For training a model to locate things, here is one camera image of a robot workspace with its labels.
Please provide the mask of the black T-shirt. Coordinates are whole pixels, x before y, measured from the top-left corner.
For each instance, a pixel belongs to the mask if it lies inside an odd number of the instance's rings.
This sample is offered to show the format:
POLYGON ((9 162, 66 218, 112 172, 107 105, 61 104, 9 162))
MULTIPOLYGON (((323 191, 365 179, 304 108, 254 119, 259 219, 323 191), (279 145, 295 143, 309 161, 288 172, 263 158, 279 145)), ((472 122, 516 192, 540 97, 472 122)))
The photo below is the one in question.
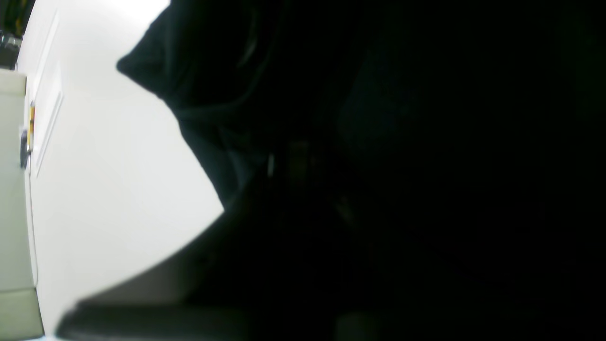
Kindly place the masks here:
POLYGON ((603 341, 603 0, 172 0, 117 69, 264 340, 603 341))

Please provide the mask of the yellow pencil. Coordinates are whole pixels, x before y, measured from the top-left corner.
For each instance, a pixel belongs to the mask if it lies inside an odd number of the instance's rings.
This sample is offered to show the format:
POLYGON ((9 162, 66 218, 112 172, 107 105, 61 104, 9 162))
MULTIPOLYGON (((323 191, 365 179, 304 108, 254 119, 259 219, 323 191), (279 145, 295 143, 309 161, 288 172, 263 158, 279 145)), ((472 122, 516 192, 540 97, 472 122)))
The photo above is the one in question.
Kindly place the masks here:
POLYGON ((27 151, 32 153, 33 150, 33 135, 35 129, 36 119, 36 104, 34 101, 30 102, 29 115, 28 115, 28 126, 27 126, 27 151))

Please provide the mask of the grey pen tool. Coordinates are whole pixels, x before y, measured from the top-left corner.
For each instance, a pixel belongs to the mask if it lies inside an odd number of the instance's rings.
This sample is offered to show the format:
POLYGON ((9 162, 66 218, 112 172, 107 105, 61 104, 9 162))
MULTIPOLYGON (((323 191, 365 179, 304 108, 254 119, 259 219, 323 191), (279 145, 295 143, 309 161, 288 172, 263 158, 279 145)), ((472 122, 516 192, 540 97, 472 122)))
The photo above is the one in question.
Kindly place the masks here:
POLYGON ((20 141, 19 141, 19 153, 20 153, 20 168, 26 169, 28 165, 28 160, 30 158, 30 146, 29 146, 29 131, 27 129, 22 129, 20 141))

